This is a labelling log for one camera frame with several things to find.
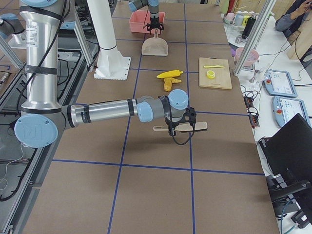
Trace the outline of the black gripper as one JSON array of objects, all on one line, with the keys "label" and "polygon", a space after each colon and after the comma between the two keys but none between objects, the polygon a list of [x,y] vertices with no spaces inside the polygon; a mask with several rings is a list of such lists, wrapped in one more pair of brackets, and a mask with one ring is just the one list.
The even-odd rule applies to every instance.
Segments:
[{"label": "black gripper", "polygon": [[165,117],[165,122],[169,126],[169,135],[176,136],[175,128],[177,126],[186,124],[186,126],[190,127],[191,129],[195,128],[196,112],[192,107],[183,110],[178,110],[171,107],[169,113]]},{"label": "black gripper", "polygon": [[150,34],[154,34],[154,29],[159,29],[159,35],[162,35],[163,23],[153,21],[147,24],[147,31],[150,31]]}]

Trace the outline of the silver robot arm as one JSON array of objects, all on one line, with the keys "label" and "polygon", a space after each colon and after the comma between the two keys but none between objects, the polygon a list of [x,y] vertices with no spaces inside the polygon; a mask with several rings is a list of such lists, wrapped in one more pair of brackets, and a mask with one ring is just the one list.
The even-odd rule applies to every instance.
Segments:
[{"label": "silver robot arm", "polygon": [[158,0],[132,0],[128,3],[132,14],[129,19],[130,31],[135,33],[158,34],[164,30]]},{"label": "silver robot arm", "polygon": [[89,48],[72,0],[22,0],[26,22],[26,84],[17,101],[14,134],[26,146],[42,148],[65,130],[96,121],[137,116],[141,122],[162,118],[169,135],[196,131],[196,112],[180,89],[166,96],[144,96],[93,104],[76,104],[87,72],[97,79],[126,80],[131,59],[117,48],[109,3],[87,1],[98,47]]}]

